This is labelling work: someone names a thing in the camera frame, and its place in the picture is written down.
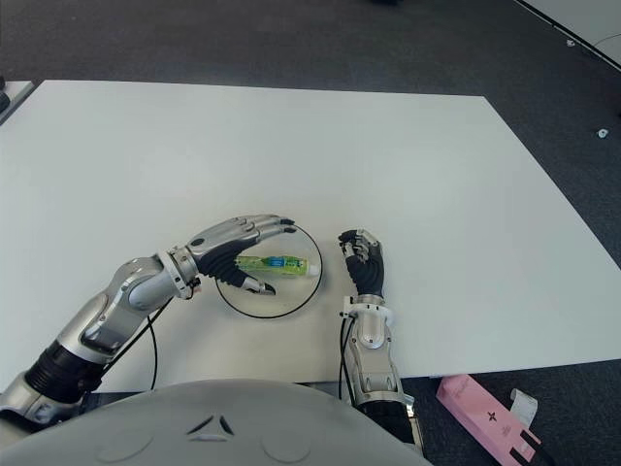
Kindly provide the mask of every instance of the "green toothpaste tube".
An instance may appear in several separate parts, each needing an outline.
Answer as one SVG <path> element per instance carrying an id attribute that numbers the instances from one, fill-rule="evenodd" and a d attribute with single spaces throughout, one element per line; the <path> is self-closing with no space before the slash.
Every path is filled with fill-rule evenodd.
<path id="1" fill-rule="evenodd" d="M 237 266 L 244 272 L 272 272 L 279 275 L 297 277 L 316 277 L 319 275 L 319 266 L 309 264 L 308 259 L 292 255 L 271 255 L 256 257 L 239 255 L 235 259 Z"/>

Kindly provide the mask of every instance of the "pink box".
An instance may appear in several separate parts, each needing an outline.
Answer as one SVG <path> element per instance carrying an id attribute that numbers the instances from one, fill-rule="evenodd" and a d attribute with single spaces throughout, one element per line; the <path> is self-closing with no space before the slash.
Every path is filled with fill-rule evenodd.
<path id="1" fill-rule="evenodd" d="M 531 464 L 536 451 L 554 464 L 540 447 L 541 440 L 472 377 L 443 378 L 436 396 L 503 466 Z"/>

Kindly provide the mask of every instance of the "black rim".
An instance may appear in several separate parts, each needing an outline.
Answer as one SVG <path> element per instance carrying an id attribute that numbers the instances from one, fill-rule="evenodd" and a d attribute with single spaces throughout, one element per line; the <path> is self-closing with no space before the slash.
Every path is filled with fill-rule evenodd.
<path id="1" fill-rule="evenodd" d="M 304 233 L 305 235 L 307 235 L 307 237 L 309 237 L 309 239 L 312 241 L 312 243 L 314 244 L 315 248 L 317 249 L 317 253 L 319 254 L 319 280 L 317 280 L 317 284 L 314 287 L 314 290 L 312 291 L 312 293 L 309 295 L 309 297 L 307 299 L 304 300 L 304 302 L 302 304 L 300 304 L 300 306 L 298 306 L 297 308 L 292 309 L 291 311 L 288 311 L 284 314 L 278 314 L 277 316 L 255 316 L 253 314 L 248 314 L 245 313 L 244 311 L 236 308 L 235 306 L 233 306 L 228 299 L 226 299 L 226 297 L 224 296 L 224 294 L 222 294 L 222 290 L 220 289 L 220 283 L 218 280 L 213 279 L 215 281 L 215 287 L 217 288 L 217 292 L 220 293 L 220 296 L 222 297 L 222 299 L 224 300 L 224 302 L 226 304 L 228 304 L 231 308 L 233 308 L 235 311 L 237 311 L 240 314 L 243 314 L 244 316 L 248 316 L 248 317 L 253 317 L 253 318 L 279 318 L 279 317 L 285 317 L 285 316 L 289 316 L 290 314 L 295 313 L 297 310 L 299 310 L 300 308 L 303 308 L 310 300 L 311 298 L 315 295 L 315 293 L 317 292 L 317 290 L 319 289 L 319 285 L 321 284 L 321 278 L 323 277 L 323 257 L 321 256 L 321 250 L 319 249 L 319 246 L 317 245 L 317 242 L 314 240 L 314 238 L 309 234 L 309 232 L 307 230 L 305 230 L 304 228 L 302 228 L 301 226 L 295 225 L 296 228 L 298 230 L 300 230 L 302 233 Z"/>

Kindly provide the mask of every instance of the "black joint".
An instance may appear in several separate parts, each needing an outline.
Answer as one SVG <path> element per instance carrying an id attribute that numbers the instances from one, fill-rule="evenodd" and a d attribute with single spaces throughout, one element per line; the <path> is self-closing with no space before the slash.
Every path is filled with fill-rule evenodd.
<path id="1" fill-rule="evenodd" d="M 406 444 L 414 444 L 408 410 L 398 401 L 372 401 L 358 407 L 365 416 Z"/>
<path id="2" fill-rule="evenodd" d="M 26 382 L 60 403 L 76 403 L 101 384 L 104 365 L 82 359 L 54 341 L 26 372 Z"/>

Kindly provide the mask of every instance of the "white label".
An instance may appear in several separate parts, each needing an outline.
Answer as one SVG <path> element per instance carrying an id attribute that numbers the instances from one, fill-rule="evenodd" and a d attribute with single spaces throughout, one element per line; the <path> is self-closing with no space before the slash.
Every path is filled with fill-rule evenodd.
<path id="1" fill-rule="evenodd" d="M 511 400 L 513 400 L 513 406 L 510 411 L 527 428 L 530 428 L 537 413 L 538 401 L 517 388 L 511 391 Z"/>

